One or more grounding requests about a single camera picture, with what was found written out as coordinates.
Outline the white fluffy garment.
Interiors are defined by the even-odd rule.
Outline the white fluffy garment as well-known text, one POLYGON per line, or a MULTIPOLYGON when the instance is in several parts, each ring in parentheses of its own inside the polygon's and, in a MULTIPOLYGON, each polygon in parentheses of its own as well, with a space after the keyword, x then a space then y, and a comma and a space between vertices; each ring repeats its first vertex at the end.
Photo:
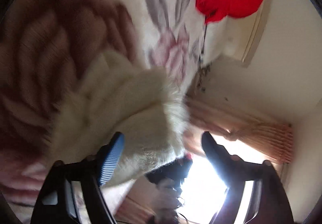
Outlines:
POLYGON ((139 68, 105 50, 61 102, 49 160, 81 161, 121 132, 124 150, 107 182, 117 186, 182 156, 187 119, 182 94, 164 69, 139 68))

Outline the pink window curtain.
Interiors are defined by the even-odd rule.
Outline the pink window curtain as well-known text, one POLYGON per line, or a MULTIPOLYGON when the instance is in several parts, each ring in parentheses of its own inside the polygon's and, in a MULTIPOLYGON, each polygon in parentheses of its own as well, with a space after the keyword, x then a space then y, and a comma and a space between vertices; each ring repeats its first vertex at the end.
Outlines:
POLYGON ((272 158, 275 163, 292 162, 294 139, 289 124, 265 122, 236 110, 215 109, 189 97, 186 105, 193 126, 228 141, 241 141, 272 158))

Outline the white pillow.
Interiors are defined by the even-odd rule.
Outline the white pillow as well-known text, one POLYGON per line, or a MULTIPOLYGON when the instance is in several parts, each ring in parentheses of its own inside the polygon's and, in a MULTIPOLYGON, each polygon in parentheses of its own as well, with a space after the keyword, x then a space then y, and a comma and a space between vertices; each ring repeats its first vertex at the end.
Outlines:
POLYGON ((252 24, 246 19, 225 17, 206 25, 201 66, 205 67, 220 56, 241 57, 249 41, 252 24))

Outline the floral plush blanket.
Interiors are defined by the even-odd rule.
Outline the floral plush blanket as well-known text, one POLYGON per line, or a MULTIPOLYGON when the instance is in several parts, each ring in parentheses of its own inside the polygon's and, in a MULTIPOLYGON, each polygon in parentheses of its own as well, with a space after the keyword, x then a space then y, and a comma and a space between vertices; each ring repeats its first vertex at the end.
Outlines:
MULTIPOLYGON (((199 67, 204 18, 195 0, 14 0, 1 21, 1 193, 30 223, 67 93, 105 50, 162 68, 182 99, 199 67)), ((103 187, 116 209, 133 182, 103 187)))

